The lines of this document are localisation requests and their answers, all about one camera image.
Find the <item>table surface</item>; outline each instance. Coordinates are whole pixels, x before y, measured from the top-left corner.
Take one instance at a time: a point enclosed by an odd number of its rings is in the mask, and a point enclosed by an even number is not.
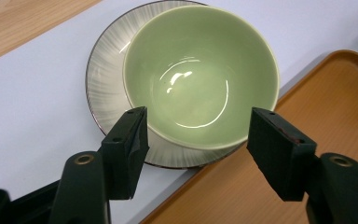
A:
[[[19,198],[60,178],[73,154],[96,150],[103,133],[90,113],[85,73],[102,31],[151,1],[103,0],[0,57],[0,189]],[[269,42],[281,95],[325,55],[358,51],[358,1],[217,1]],[[111,202],[114,223],[138,223],[198,170],[145,165],[134,199]]]

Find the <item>wooden tray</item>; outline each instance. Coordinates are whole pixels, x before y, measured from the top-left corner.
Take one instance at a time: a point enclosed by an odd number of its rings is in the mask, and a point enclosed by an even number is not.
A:
[[[333,52],[279,101],[281,116],[317,144],[358,161],[358,53]],[[143,223],[308,223],[302,203],[284,203],[246,147],[204,167]]]
[[[0,0],[0,56],[101,0]]]

